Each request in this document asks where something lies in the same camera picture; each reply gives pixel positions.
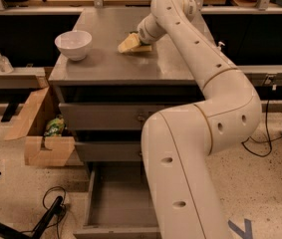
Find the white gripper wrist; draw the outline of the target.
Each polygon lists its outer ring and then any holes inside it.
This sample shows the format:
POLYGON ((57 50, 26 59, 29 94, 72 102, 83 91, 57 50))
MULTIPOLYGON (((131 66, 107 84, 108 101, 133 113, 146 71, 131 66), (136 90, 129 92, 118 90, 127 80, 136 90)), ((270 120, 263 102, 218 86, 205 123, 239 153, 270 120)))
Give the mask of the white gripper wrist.
POLYGON ((139 23, 138 34, 130 33, 118 45, 118 51, 120 53, 129 52, 134 48, 138 48, 141 45, 141 41, 144 44, 152 44, 165 34, 165 30, 157 24, 155 17, 152 14, 148 14, 139 23))

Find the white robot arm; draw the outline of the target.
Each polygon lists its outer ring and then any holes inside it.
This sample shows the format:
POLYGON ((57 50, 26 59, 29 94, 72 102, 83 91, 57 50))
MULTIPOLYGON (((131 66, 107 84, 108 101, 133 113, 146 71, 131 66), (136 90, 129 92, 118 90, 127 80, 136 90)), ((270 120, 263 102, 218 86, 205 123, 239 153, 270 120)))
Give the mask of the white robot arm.
POLYGON ((261 119, 253 85, 192 24, 194 0, 151 0, 150 13, 119 46, 124 53, 168 35, 203 93, 143 125, 144 170, 162 239, 233 239, 205 159, 245 140, 261 119))

